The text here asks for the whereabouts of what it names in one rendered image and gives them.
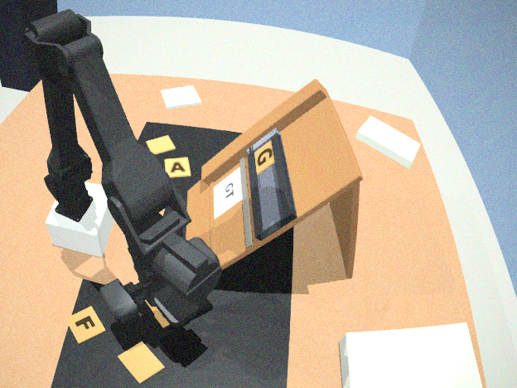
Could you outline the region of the tan wooden inclined board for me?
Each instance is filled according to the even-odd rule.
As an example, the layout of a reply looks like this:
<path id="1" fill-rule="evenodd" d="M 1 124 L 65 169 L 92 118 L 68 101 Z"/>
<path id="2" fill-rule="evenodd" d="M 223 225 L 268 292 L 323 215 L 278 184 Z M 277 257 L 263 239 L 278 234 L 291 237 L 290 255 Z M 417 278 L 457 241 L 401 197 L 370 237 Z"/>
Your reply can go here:
<path id="1" fill-rule="evenodd" d="M 257 176 L 254 152 L 270 141 L 275 163 Z M 215 186 L 239 167 L 243 199 L 215 219 Z M 186 240 L 200 237 L 224 270 L 330 203 L 351 279 L 362 180 L 339 114 L 314 79 L 201 167 L 187 191 Z"/>

